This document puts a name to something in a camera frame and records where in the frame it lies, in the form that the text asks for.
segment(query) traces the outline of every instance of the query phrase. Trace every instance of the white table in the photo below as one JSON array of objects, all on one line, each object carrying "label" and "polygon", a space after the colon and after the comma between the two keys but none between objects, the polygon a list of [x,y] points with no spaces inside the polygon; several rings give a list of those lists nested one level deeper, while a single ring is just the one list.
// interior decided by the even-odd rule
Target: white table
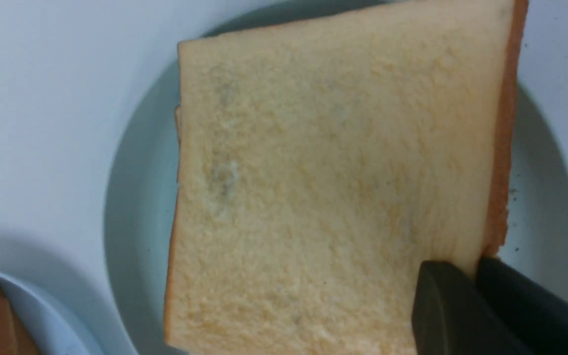
[{"label": "white table", "polygon": [[[135,353],[104,263],[103,209],[133,109],[176,43],[274,0],[0,0],[0,268],[38,283],[108,353]],[[533,0],[519,78],[568,164],[568,1]]]}]

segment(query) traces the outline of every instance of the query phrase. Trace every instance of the plate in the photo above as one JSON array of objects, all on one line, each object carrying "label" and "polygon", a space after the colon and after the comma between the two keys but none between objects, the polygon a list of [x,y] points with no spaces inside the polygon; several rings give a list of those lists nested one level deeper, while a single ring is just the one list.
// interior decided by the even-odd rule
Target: plate
[{"label": "plate", "polygon": [[[210,34],[313,18],[374,4],[286,2],[225,23]],[[113,296],[142,354],[172,355],[163,307],[177,193],[178,64],[169,65],[135,110],[113,162],[105,209],[105,253]],[[510,216],[502,259],[568,301],[568,172],[552,132],[519,88]]]},{"label": "plate", "polygon": [[41,288],[3,272],[0,286],[41,353],[103,354],[77,317]]}]

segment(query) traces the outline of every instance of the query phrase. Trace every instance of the white plate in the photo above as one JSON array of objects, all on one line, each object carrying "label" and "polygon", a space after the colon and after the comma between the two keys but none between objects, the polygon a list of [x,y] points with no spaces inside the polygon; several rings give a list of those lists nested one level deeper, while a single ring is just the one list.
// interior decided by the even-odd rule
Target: white plate
[{"label": "white plate", "polygon": [[42,354],[103,354],[77,317],[41,288],[2,272],[0,286]]},{"label": "white plate", "polygon": [[[213,33],[333,11],[288,2],[232,20]],[[106,262],[122,321],[140,353],[176,353],[164,344],[162,319],[177,191],[173,112],[178,98],[173,62],[131,117],[108,187]],[[568,176],[552,133],[524,90],[519,90],[512,147],[510,211],[503,260],[568,301]]]}]

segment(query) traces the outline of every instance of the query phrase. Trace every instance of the bowl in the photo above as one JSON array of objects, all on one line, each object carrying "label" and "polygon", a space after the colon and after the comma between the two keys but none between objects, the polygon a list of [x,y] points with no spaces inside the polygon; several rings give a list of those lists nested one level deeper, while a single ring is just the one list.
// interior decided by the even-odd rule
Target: bowl
[{"label": "bowl", "polygon": [[42,354],[103,354],[81,321],[41,288],[3,272],[0,286]]},{"label": "bowl", "polygon": [[[235,18],[205,35],[376,3],[289,1]],[[163,337],[179,164],[173,117],[179,104],[178,64],[176,58],[169,62],[130,117],[113,162],[104,216],[106,266],[120,317],[136,349],[157,355],[180,353],[166,346]],[[509,231],[500,256],[568,301],[568,171],[541,110],[523,87],[514,129]]]}]

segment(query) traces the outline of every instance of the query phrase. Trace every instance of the toast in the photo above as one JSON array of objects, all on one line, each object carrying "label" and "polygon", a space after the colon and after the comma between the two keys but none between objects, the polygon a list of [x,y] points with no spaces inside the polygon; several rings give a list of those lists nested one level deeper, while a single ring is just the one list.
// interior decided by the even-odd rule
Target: toast
[{"label": "toast", "polygon": [[182,42],[167,344],[412,354],[419,265],[507,231],[526,0],[411,0]]}]

